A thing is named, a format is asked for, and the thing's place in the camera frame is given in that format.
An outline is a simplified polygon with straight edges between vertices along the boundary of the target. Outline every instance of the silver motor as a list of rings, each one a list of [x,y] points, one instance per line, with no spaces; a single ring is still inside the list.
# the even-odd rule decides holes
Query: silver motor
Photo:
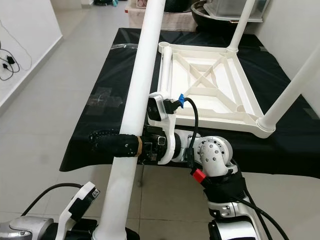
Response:
[[[255,228],[249,220],[233,219],[232,221],[209,223],[210,240],[259,240]]]
[[[52,218],[21,216],[0,223],[0,240],[40,240],[53,223]]]

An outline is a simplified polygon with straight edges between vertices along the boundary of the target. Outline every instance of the blue clip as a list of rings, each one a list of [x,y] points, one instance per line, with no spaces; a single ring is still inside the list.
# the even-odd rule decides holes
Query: blue clip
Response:
[[[185,104],[185,96],[182,93],[181,93],[178,101],[180,102],[180,106],[183,109],[184,108],[184,104]]]

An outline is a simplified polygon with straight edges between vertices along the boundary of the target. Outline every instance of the white pole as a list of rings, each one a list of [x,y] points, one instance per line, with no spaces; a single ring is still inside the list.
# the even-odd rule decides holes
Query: white pole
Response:
[[[240,20],[236,26],[235,32],[233,34],[230,45],[227,47],[228,50],[232,52],[238,51],[238,46],[241,40],[242,35],[244,34],[247,22],[249,20],[252,8],[254,7],[256,0],[246,0]]]
[[[171,69],[171,59],[172,59],[173,50],[170,46],[165,46],[163,48],[162,54],[163,54],[163,60],[162,60],[160,92],[167,92],[168,85],[170,82],[170,69]]]
[[[277,122],[302,93],[306,83],[317,74],[320,74],[320,44],[268,112],[257,120],[257,125],[263,130],[274,131]]]
[[[149,0],[135,57],[120,133],[141,136],[166,0]],[[115,157],[94,240],[125,240],[137,157]]]

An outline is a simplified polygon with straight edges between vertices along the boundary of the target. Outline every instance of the black tablecloth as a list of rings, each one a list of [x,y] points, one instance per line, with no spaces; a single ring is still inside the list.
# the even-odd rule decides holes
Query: black tablecloth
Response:
[[[113,157],[92,151],[88,135],[95,130],[119,130],[127,100],[139,29],[120,28],[107,59],[76,125],[62,161],[60,171],[89,165],[111,164]],[[159,41],[180,45],[226,47],[231,36],[206,32],[162,31]],[[238,58],[263,111],[269,109],[290,80],[277,60],[254,35],[243,35]],[[161,55],[155,62],[150,92],[158,86]],[[261,139],[247,132],[200,128],[202,136],[222,136],[233,147],[234,159],[242,171],[320,177],[320,120],[310,115],[311,107],[300,96],[278,122],[276,132]],[[177,126],[192,130],[191,127]],[[182,163],[169,166],[185,167]]]

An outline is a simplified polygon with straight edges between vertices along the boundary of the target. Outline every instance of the gray floor tile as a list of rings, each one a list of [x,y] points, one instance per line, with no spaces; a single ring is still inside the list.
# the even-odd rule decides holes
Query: gray floor tile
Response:
[[[119,1],[117,7],[93,6],[85,20],[72,32],[68,39],[103,39],[105,45],[110,47],[118,28],[129,27],[128,14],[125,13],[126,5],[126,1]]]
[[[292,240],[317,239],[320,221],[319,180],[312,177],[244,172],[255,204],[271,215]],[[270,226],[273,239],[282,239]]]
[[[29,82],[26,89],[73,90],[90,93],[106,60],[108,50],[100,49],[99,52],[98,47],[89,43],[65,40]],[[79,51],[82,48],[90,49],[91,52]],[[95,57],[92,61],[88,61],[85,55]]]
[[[61,136],[0,134],[0,211],[22,213],[56,182],[67,143]],[[31,213],[44,214],[48,199]]]
[[[71,136],[89,93],[38,89],[24,91],[0,118],[0,133]]]
[[[111,165],[98,165],[88,166],[70,172],[61,172],[57,182],[85,184],[91,181],[94,183],[101,193],[84,216],[99,218],[102,213],[111,167]],[[138,177],[138,175],[135,177],[128,211],[128,218],[131,219],[138,219],[140,217],[141,188],[138,187]],[[77,191],[78,189],[76,188],[62,187],[52,192],[45,214],[59,215]]]
[[[139,233],[139,224],[140,224],[139,219],[128,218],[126,220],[126,227],[128,229],[135,231],[136,233]]]
[[[141,218],[178,221],[211,219],[203,187],[185,168],[146,166]]]
[[[54,10],[60,30],[65,39],[81,24],[89,11],[90,9]]]
[[[208,223],[141,219],[141,240],[207,240]]]
[[[20,215],[21,213],[0,211],[0,223],[9,222],[15,218],[18,218]]]

